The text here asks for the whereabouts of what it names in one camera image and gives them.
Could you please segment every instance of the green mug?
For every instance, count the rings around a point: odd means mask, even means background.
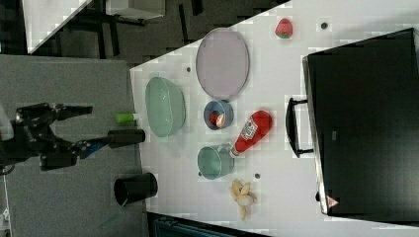
[[[198,167],[201,174],[209,180],[228,175],[234,168],[230,156],[231,144],[206,146],[198,154]]]

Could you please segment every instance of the ketchup bottle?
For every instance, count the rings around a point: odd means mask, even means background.
[[[272,117],[269,113],[264,111],[258,111],[254,113],[238,136],[237,141],[231,147],[231,157],[237,157],[240,153],[249,149],[254,144],[258,143],[271,129]]]

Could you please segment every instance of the strawberry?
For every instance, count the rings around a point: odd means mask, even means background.
[[[293,25],[290,20],[283,18],[275,29],[275,34],[281,39],[289,39],[293,35]]]

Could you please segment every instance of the gray plate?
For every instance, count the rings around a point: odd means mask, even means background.
[[[231,99],[249,73],[249,53],[242,36],[226,28],[211,31],[201,42],[196,66],[207,94],[218,100]]]

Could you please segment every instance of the black cable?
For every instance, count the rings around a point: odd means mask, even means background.
[[[10,169],[7,170],[7,171],[4,171],[6,167],[0,167],[0,168],[1,168],[0,176],[5,176],[5,175],[9,175],[10,173],[12,173],[12,171],[15,169],[15,165],[12,165],[10,167]]]

